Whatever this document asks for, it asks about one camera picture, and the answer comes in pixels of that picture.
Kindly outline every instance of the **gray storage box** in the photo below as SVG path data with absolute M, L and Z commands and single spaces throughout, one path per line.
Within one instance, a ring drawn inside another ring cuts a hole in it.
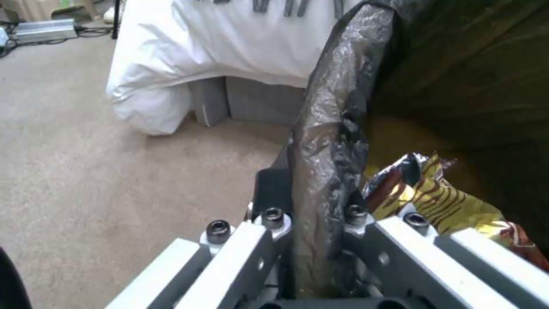
M 293 124 L 303 105 L 303 88 L 229 76 L 225 84 L 231 118 L 236 120 Z
M 199 124 L 212 127 L 229 116 L 225 78 L 209 78 L 188 83 Z

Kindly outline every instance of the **screw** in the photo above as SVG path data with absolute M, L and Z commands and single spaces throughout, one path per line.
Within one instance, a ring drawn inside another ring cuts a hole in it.
M 206 239 L 212 244 L 224 244 L 231 236 L 231 226 L 225 220 L 214 220 L 206 226 Z
M 279 229 L 284 224 L 284 213 L 278 207 L 267 208 L 261 214 L 261 222 L 267 229 Z
M 418 233 L 423 236 L 427 235 L 427 232 L 429 231 L 429 221 L 422 215 L 417 212 L 411 212 L 404 215 L 403 219 L 406 224 L 411 226 Z
M 350 205 L 345 210 L 345 220 L 347 223 L 361 226 L 366 224 L 366 219 L 368 218 L 368 213 L 366 209 L 359 205 Z

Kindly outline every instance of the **translucent plastic wrap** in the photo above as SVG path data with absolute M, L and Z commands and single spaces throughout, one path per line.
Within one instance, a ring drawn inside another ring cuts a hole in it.
M 368 143 L 366 107 L 399 59 L 403 31 L 430 1 L 364 1 L 334 26 L 292 129 L 295 283 L 298 297 L 336 296 L 343 207 L 358 188 Z

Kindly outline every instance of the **white sheet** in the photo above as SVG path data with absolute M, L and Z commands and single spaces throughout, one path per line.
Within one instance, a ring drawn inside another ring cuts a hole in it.
M 303 18 L 297 3 L 286 18 L 285 0 L 266 14 L 251 0 L 128 1 L 106 90 L 115 112 L 147 134 L 171 134 L 191 98 L 185 86 L 165 87 L 217 76 L 305 87 L 336 19 L 332 1 L 310 1 Z

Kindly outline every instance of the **beige carpet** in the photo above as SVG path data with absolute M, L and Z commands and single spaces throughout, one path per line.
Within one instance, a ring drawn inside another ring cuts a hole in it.
M 241 220 L 287 128 L 192 118 L 169 137 L 118 120 L 109 37 L 0 59 L 0 245 L 36 308 L 101 308 L 174 238 Z

